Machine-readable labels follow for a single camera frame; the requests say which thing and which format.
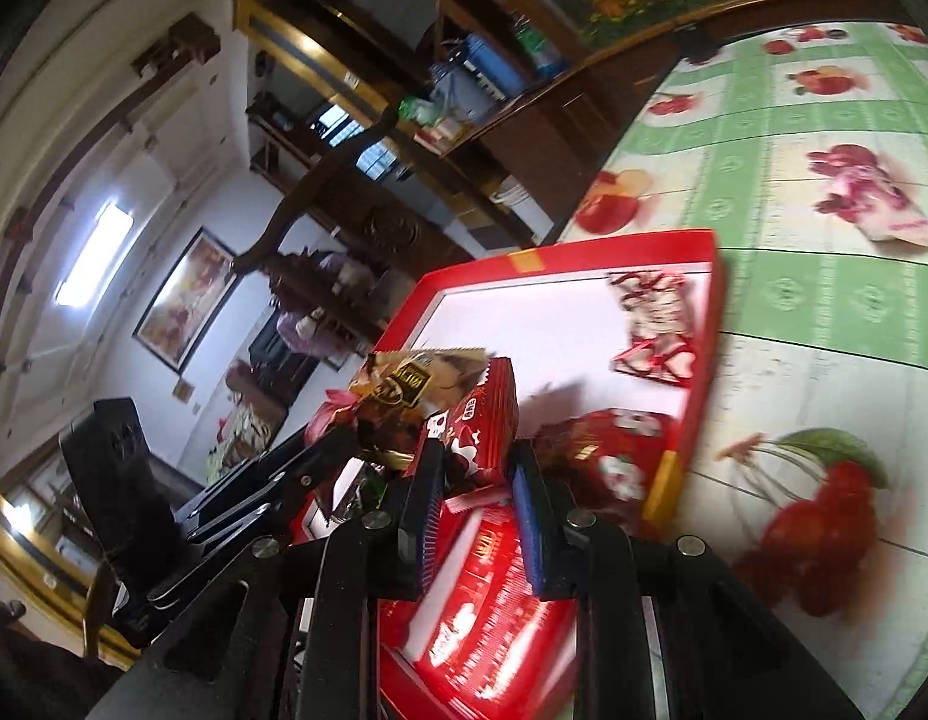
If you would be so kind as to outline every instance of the picture frame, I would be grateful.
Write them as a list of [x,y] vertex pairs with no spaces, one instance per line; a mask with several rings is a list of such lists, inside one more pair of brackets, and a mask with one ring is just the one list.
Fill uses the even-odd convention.
[[237,279],[230,272],[235,253],[201,227],[160,283],[134,338],[180,374],[201,343]]

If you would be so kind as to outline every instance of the metal screw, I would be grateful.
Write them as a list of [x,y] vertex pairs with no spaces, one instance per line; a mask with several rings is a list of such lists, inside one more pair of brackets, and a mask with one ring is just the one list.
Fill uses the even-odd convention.
[[280,555],[280,543],[277,538],[264,536],[251,544],[251,554],[258,560],[267,560],[269,557]]
[[381,512],[380,509],[375,509],[373,512],[364,514],[364,517],[360,521],[367,530],[379,531],[381,528],[386,528],[391,524],[391,515],[387,512]]
[[590,528],[595,522],[597,517],[590,509],[571,509],[568,512],[568,525],[571,528]]
[[697,536],[682,536],[677,539],[677,551],[686,557],[698,557],[704,554],[707,544]]

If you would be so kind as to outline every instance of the ceiling light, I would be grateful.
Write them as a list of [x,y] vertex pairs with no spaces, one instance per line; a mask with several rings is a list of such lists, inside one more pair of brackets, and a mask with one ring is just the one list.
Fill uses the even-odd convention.
[[59,286],[55,303],[80,308],[93,298],[133,224],[134,218],[113,201],[104,207],[70,274]]
[[26,503],[14,506],[7,512],[7,519],[11,522],[11,527],[18,532],[29,531],[34,526],[34,516]]

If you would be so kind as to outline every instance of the white wall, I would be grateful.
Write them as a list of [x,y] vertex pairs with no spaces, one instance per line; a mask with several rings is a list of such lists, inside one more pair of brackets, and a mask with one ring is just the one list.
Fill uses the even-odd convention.
[[[179,466],[184,447],[222,376],[266,310],[270,301],[267,279],[262,274],[245,276],[232,290],[203,340],[182,372],[194,386],[190,402],[174,399],[171,391],[178,375],[160,362],[131,334],[171,266],[194,233],[203,226],[215,234],[235,253],[248,248],[261,234],[280,193],[261,177],[238,169],[208,193],[191,215],[182,220],[168,236],[160,257],[163,266],[154,269],[153,277],[137,292],[115,332],[112,347],[101,365],[93,388],[94,398],[131,396],[140,414],[144,435],[151,449],[171,466]],[[283,251],[300,251],[303,247],[326,247],[330,238],[311,218],[304,217],[291,229]],[[203,469],[192,464],[182,471],[203,482]]]
[[297,400],[288,410],[288,419],[280,427],[278,435],[275,436],[274,443],[282,442],[293,433],[304,427],[310,418],[317,411],[325,399],[324,392],[327,389],[347,389],[351,377],[357,373],[357,368],[364,362],[364,358],[352,354],[348,357],[347,362],[342,365],[341,370],[333,370],[329,365],[321,365],[315,368],[314,372],[307,379],[307,384],[298,395]]

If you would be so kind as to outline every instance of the snack package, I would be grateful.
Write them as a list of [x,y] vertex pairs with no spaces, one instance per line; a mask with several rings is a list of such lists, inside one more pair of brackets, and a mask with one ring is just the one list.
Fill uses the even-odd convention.
[[[514,509],[489,506],[465,518],[432,588],[413,604],[403,641],[382,635],[381,642],[400,654],[451,717],[539,717],[543,707],[570,697],[570,681],[561,677],[573,665],[576,602],[533,596]],[[385,695],[388,688],[382,677]],[[395,708],[413,716],[413,707]]]
[[[507,481],[505,461],[518,428],[514,368],[508,357],[491,357],[475,387],[453,410],[427,420],[421,442],[438,437],[451,450],[448,469],[451,494],[470,493]],[[405,471],[412,475],[416,463]],[[489,503],[475,498],[474,505]]]
[[693,314],[684,274],[629,271],[608,278],[629,314],[632,344],[611,360],[611,370],[691,386]]
[[357,371],[347,392],[318,408],[307,429],[310,445],[331,424],[352,423],[365,460],[403,469],[413,456],[424,420],[453,408],[487,365],[482,349],[376,352]]
[[533,445],[542,474],[564,480],[578,506],[634,535],[670,428],[662,413],[604,409],[544,425]]
[[812,172],[827,175],[827,199],[815,204],[820,214],[834,214],[854,224],[870,241],[906,241],[928,247],[928,218],[880,167],[879,157],[856,143],[829,151],[811,151]]

